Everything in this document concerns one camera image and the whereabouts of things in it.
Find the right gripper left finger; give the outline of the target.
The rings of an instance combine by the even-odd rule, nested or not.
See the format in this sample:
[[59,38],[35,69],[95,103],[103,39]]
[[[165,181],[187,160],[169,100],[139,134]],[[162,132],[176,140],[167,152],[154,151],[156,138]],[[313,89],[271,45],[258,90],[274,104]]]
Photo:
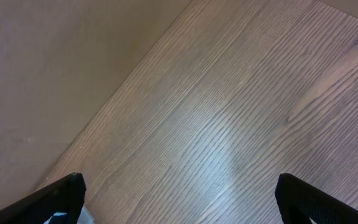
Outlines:
[[71,173],[0,210],[0,224],[76,223],[85,202],[81,173]]

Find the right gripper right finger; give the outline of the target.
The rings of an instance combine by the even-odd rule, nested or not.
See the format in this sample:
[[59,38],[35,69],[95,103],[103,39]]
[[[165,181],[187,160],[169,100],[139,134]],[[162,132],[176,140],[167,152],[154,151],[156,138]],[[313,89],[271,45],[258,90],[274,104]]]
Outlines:
[[289,173],[279,175],[275,198],[284,223],[358,223],[358,210]]

